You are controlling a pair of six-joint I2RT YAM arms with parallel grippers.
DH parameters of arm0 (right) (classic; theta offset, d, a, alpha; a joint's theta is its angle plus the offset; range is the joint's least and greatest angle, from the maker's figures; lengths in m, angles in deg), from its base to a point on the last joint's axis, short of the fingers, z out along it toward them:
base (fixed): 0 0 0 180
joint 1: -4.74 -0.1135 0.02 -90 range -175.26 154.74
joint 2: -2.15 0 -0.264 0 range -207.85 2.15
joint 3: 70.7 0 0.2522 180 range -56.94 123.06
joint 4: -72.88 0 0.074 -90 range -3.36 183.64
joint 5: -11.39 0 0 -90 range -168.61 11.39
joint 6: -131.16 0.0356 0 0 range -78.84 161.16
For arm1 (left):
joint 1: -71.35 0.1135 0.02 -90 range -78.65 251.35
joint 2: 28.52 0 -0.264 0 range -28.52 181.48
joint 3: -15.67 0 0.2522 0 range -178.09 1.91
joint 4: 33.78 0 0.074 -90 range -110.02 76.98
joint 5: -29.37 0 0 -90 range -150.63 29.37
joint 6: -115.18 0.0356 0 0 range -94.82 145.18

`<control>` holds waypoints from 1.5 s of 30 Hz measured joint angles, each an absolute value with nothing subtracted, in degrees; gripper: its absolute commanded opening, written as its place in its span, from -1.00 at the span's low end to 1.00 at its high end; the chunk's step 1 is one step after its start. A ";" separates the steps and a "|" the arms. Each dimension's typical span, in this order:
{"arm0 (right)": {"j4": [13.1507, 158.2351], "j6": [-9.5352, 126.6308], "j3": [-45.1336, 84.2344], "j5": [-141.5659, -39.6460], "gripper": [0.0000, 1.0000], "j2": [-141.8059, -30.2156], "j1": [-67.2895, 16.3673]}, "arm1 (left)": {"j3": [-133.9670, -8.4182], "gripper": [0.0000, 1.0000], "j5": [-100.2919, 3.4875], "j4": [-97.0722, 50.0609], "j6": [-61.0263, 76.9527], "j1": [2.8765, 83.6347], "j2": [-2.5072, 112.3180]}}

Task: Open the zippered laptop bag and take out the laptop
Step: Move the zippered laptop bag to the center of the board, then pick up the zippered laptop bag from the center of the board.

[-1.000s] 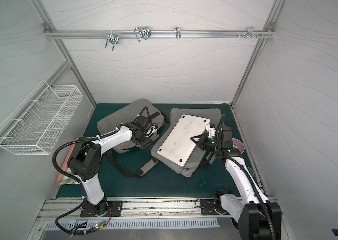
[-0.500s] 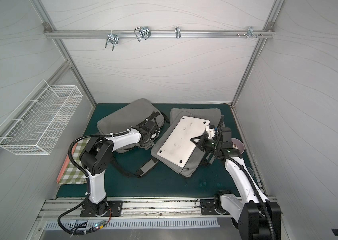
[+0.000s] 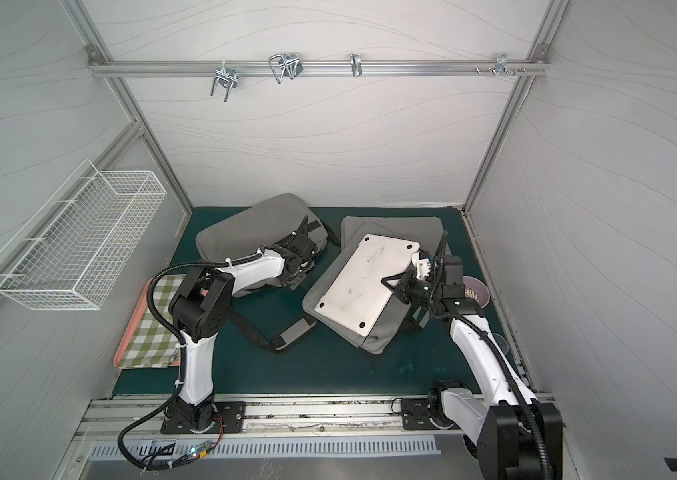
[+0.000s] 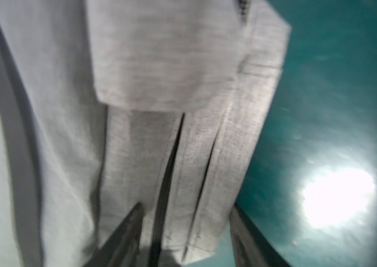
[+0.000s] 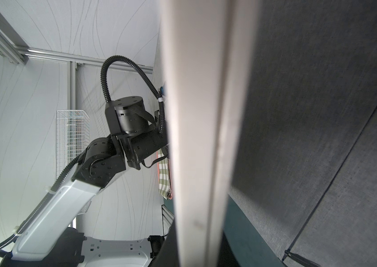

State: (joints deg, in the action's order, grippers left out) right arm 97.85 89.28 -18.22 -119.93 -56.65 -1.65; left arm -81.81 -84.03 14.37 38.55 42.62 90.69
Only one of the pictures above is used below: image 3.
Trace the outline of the grey laptop bag with strap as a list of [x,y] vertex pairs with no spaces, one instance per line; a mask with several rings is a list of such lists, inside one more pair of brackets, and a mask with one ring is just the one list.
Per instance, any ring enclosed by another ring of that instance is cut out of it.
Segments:
[[316,254],[328,243],[338,241],[298,196],[286,193],[264,200],[196,235],[196,247],[203,260],[224,262],[248,257],[260,247],[270,247],[292,235],[300,225],[316,244]]

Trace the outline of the silver laptop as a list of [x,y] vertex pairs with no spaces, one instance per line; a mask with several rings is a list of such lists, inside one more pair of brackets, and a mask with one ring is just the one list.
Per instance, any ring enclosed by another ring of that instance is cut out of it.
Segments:
[[366,337],[392,296],[384,278],[406,272],[418,260],[416,241],[366,234],[316,304],[326,319]]

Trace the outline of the grey laptop sleeve front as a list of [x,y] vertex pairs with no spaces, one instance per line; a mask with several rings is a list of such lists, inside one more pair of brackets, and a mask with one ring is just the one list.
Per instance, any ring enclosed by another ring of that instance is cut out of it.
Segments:
[[381,312],[380,318],[366,336],[354,333],[347,327],[341,326],[335,321],[328,319],[324,314],[318,313],[318,300],[320,300],[320,297],[328,291],[330,284],[336,280],[341,268],[348,262],[351,254],[356,250],[356,247],[367,234],[372,233],[356,235],[352,240],[352,246],[344,250],[340,248],[338,257],[330,263],[326,272],[316,280],[314,286],[312,286],[312,288],[308,290],[308,293],[306,293],[306,296],[304,296],[302,308],[304,308],[306,314],[316,318],[319,322],[322,322],[322,324],[328,326],[331,330],[334,330],[336,334],[341,336],[348,343],[358,349],[364,350],[369,355],[380,355],[384,352],[386,346],[390,344],[392,338],[396,336],[396,333],[400,330],[400,326],[402,326],[406,316],[408,316],[408,305],[401,303],[393,297],[390,298],[384,307],[384,310]]

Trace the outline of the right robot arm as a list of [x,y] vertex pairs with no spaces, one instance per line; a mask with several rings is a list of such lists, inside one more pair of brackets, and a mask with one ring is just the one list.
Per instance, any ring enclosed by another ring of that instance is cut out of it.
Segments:
[[442,255],[382,279],[394,297],[447,326],[481,392],[476,397],[457,381],[434,383],[427,400],[430,421],[461,430],[485,479],[562,478],[561,413],[520,380],[456,273],[459,266],[459,258]]

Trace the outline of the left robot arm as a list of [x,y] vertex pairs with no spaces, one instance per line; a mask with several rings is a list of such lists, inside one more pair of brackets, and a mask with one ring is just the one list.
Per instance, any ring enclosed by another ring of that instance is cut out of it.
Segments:
[[254,286],[292,287],[314,266],[318,246],[302,230],[238,259],[222,262],[196,261],[178,265],[186,276],[172,296],[168,322],[154,303],[154,290],[166,268],[148,284],[148,309],[178,340],[180,374],[172,397],[160,411],[166,414],[162,433],[195,433],[222,429],[224,414],[214,402],[212,359],[214,344],[226,320],[232,322],[250,342],[274,353],[282,353],[312,333],[318,320],[302,315],[286,330],[270,339],[262,335],[232,307],[234,295]]

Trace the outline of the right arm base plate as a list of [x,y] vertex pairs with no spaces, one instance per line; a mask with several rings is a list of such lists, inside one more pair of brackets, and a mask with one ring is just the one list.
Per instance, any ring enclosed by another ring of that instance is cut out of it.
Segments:
[[390,410],[401,418],[404,431],[445,431],[454,428],[453,423],[438,423],[431,416],[428,401],[423,398],[394,398],[390,402]]

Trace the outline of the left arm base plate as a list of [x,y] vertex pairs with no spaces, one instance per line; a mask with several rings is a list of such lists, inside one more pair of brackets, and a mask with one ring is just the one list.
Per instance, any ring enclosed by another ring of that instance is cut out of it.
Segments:
[[222,401],[214,403],[214,410],[206,405],[200,408],[200,416],[191,420],[188,408],[170,405],[160,426],[162,435],[240,433],[244,423],[246,404],[243,401]]

